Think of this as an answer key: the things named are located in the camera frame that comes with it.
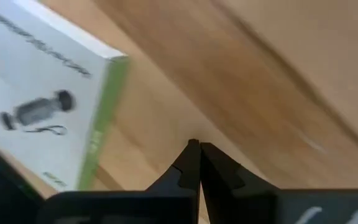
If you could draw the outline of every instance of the wood grain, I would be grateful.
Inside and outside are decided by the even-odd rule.
[[[358,140],[213,2],[96,2],[274,184],[358,187]]]
[[[214,2],[298,70],[358,136],[358,1]]]

